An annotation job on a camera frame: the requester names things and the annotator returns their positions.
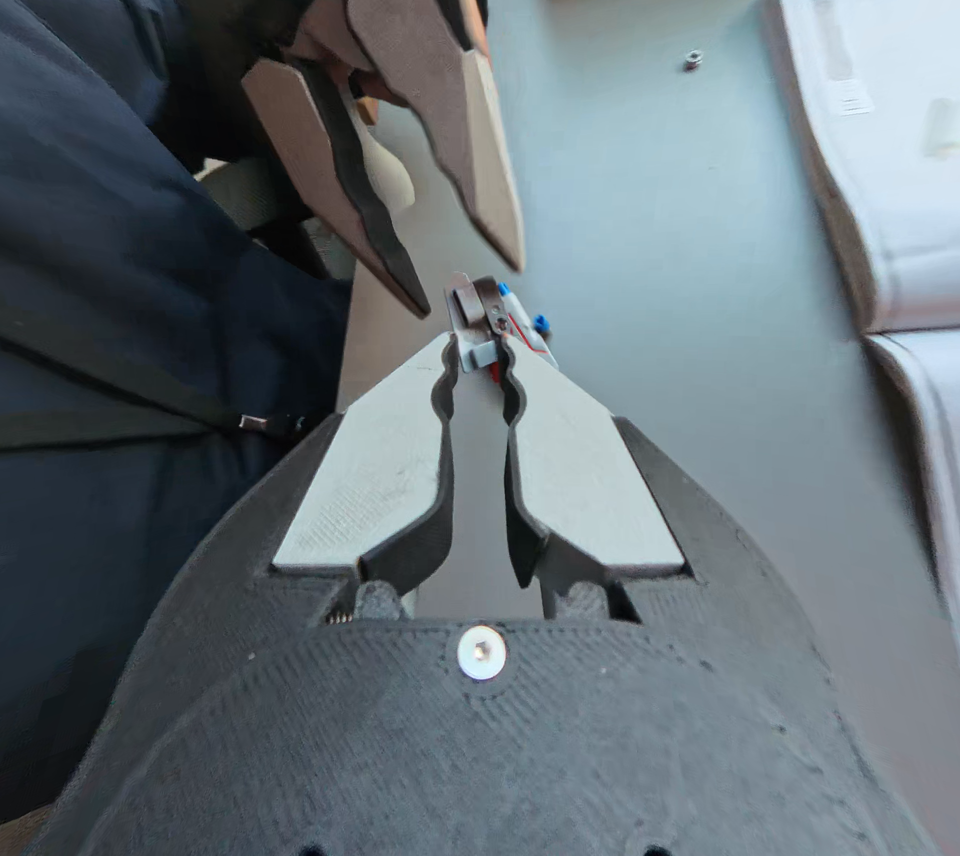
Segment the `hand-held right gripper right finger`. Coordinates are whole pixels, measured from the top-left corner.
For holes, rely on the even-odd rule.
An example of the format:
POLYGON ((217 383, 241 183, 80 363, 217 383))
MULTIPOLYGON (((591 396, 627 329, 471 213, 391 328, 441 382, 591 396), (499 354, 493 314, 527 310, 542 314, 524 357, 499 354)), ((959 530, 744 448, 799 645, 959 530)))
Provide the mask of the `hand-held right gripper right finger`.
POLYGON ((642 620, 633 580, 683 576, 688 561, 604 404, 518 337, 501 340, 507 546, 521 588, 537 582, 543 614, 606 607, 642 620))

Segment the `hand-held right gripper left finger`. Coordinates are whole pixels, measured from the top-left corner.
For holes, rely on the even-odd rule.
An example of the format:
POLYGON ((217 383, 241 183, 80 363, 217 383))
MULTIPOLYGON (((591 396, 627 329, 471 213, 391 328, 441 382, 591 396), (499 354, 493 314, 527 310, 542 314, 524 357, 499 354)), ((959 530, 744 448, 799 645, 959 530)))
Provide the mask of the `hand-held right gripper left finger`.
POLYGON ((450 421, 459 372, 444 333, 342 414, 272 566, 286 575, 387 583, 400 596, 452 543, 450 421))

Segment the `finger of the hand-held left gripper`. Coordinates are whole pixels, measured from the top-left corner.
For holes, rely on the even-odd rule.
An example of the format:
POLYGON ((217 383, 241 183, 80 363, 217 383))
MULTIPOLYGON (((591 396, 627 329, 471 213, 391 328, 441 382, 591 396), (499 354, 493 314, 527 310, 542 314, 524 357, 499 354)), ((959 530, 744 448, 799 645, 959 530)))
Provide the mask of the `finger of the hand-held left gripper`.
POLYGON ((522 272, 522 204, 478 1, 346 0, 346 17, 390 93, 421 123, 477 231, 522 272))
POLYGON ((328 72, 260 58, 242 86, 300 199, 410 313, 431 307, 368 168, 366 126, 328 72))

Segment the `grey lego assembly blue pins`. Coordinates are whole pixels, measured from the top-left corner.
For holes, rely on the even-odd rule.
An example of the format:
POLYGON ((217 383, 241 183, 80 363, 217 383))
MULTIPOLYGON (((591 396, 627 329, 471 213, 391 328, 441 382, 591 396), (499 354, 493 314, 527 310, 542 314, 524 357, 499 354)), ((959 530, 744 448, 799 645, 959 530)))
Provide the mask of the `grey lego assembly blue pins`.
POLYGON ((510 334, 520 339, 531 351, 558 370, 559 364, 546 342, 549 331, 546 317, 543 315, 531 317, 517 295, 505 282, 498 282, 497 289, 503 313, 509 320, 510 334))

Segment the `small grey lego part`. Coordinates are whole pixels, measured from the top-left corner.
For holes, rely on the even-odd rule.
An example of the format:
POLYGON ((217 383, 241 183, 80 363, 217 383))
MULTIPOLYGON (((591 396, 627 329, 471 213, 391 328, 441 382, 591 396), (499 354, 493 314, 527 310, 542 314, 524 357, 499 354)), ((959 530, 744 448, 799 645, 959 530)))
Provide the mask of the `small grey lego part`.
POLYGON ((456 338, 460 369, 464 374, 486 372, 489 379, 501 382, 500 340, 505 335, 518 338, 517 328, 491 276, 474 282, 467 274, 453 273, 444 289, 450 330, 456 338))

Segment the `chair seat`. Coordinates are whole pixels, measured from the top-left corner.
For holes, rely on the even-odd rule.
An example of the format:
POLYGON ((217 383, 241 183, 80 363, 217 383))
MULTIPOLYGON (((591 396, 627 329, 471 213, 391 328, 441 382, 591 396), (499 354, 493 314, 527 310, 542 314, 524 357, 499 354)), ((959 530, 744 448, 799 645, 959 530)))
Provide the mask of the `chair seat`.
POLYGON ((254 243, 312 277, 352 282, 355 257, 280 169, 260 157, 210 159, 196 178, 254 243))

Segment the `person's navy clothing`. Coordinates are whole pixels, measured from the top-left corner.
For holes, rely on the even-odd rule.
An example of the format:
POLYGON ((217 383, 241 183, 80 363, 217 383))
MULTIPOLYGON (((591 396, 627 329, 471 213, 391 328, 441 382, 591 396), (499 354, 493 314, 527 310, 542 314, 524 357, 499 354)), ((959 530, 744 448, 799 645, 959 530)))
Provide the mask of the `person's navy clothing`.
MULTIPOLYGON (((161 370, 237 416, 334 407, 351 286, 258 245, 195 173, 245 150, 177 0, 2 0, 2 321, 161 370)), ((167 587, 292 447, 190 428, 2 339, 2 824, 57 798, 167 587)))

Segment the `open instruction booklet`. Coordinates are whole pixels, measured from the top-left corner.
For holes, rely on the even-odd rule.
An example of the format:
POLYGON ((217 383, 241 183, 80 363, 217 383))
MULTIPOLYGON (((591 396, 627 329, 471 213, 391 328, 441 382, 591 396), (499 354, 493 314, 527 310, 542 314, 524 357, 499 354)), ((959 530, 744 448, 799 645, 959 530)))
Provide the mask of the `open instruction booklet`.
POLYGON ((959 0, 760 0, 857 328, 904 395, 959 606, 959 0))

